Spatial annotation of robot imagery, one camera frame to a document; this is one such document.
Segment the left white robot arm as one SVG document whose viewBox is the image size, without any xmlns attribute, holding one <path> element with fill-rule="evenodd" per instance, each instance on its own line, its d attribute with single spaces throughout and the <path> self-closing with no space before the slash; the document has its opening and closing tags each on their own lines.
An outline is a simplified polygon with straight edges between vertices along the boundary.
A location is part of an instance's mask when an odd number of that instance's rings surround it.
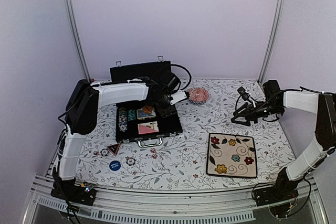
<svg viewBox="0 0 336 224">
<path fill-rule="evenodd" d="M 54 165 L 55 176 L 61 179 L 58 192 L 67 200 L 73 200 L 78 195 L 77 186 L 69 180 L 75 178 L 81 147 L 97 125 L 99 108 L 143 101 L 146 105 L 166 109 L 187 99 L 188 93 L 179 88 L 180 84 L 180 79 L 169 70 L 157 79 L 138 76 L 109 83 L 90 83 L 84 79 L 78 81 L 65 112 L 58 117 L 64 125 L 58 141 L 58 160 Z"/>
</svg>

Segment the black poker case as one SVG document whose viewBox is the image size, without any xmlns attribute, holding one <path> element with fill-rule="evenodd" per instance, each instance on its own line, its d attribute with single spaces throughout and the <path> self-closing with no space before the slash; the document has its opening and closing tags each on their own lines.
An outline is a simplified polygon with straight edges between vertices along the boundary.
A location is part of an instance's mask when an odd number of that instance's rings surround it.
<svg viewBox="0 0 336 224">
<path fill-rule="evenodd" d="M 161 118 L 154 107 L 155 103 L 160 101 L 164 95 L 170 98 L 170 95 L 176 93 L 180 88 L 181 81 L 172 72 L 171 66 L 172 64 L 170 61 L 157 61 L 110 68 L 110 76 L 113 83 L 139 79 L 149 84 L 148 94 L 144 100 L 139 101 L 133 99 L 116 103 L 117 116 L 115 139 L 117 143 L 139 143 L 141 141 L 154 139 L 161 140 L 164 137 L 175 136 L 182 133 L 182 126 L 177 111 L 176 115 L 168 118 Z M 118 116 L 120 107 L 126 108 L 128 113 L 128 110 L 137 111 L 147 105 L 155 110 L 155 118 L 128 121 L 128 129 L 125 132 L 119 130 Z M 157 121 L 159 132 L 150 134 L 138 133 L 138 124 L 153 121 Z"/>
</svg>

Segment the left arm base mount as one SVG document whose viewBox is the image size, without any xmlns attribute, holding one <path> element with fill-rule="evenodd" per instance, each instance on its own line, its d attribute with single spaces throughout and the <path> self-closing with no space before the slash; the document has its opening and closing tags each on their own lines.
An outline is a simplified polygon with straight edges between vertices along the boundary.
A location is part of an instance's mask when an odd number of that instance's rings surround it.
<svg viewBox="0 0 336 224">
<path fill-rule="evenodd" d="M 81 187 L 75 184 L 75 180 L 58 181 L 53 183 L 53 188 L 50 195 L 68 200 L 70 203 L 78 203 L 87 206 L 93 206 L 96 199 L 97 191 L 95 189 L 86 190 L 85 187 Z"/>
</svg>

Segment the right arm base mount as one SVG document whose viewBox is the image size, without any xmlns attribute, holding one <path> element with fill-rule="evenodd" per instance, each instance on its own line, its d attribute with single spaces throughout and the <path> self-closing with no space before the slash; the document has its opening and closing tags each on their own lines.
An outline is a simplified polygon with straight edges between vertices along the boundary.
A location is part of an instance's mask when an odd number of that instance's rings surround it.
<svg viewBox="0 0 336 224">
<path fill-rule="evenodd" d="M 283 191 L 267 183 L 258 183 L 251 191 L 251 197 L 256 205 L 268 206 L 271 215 L 278 219 L 287 218 L 290 215 L 298 196 L 297 189 Z"/>
</svg>

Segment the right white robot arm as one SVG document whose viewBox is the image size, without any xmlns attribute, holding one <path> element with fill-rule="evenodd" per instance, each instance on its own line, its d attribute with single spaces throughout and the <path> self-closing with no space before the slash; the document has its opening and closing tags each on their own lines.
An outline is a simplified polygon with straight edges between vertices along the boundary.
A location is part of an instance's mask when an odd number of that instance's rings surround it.
<svg viewBox="0 0 336 224">
<path fill-rule="evenodd" d="M 307 140 L 301 140 L 301 153 L 279 172 L 278 185 L 271 190 L 271 196 L 282 201 L 291 194 L 291 184 L 303 180 L 335 151 L 335 93 L 304 87 L 281 89 L 277 80 L 265 82 L 262 88 L 263 101 L 253 98 L 244 87 L 238 88 L 243 104 L 235 107 L 232 123 L 250 126 L 271 115 L 278 120 L 287 110 L 295 117 L 305 116 L 303 122 L 293 125 L 301 130 L 296 135 Z"/>
</svg>

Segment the black triangular dealer button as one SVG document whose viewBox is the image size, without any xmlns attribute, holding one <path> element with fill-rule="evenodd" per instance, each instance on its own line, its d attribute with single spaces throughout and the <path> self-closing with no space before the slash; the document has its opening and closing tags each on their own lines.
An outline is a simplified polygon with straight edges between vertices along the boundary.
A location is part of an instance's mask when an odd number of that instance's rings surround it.
<svg viewBox="0 0 336 224">
<path fill-rule="evenodd" d="M 109 145 L 109 146 L 107 146 L 107 149 L 110 153 L 112 153 L 113 155 L 116 156 L 118 154 L 119 149 L 120 149 L 120 143 Z"/>
</svg>

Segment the red playing card deck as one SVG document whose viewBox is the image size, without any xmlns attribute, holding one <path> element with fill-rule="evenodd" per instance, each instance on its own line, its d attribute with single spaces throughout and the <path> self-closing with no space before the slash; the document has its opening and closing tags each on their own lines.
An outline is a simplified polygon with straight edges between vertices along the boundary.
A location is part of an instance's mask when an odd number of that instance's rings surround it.
<svg viewBox="0 0 336 224">
<path fill-rule="evenodd" d="M 159 132 L 157 121 L 138 124 L 139 134 L 150 134 L 150 133 L 157 133 L 157 132 Z"/>
</svg>

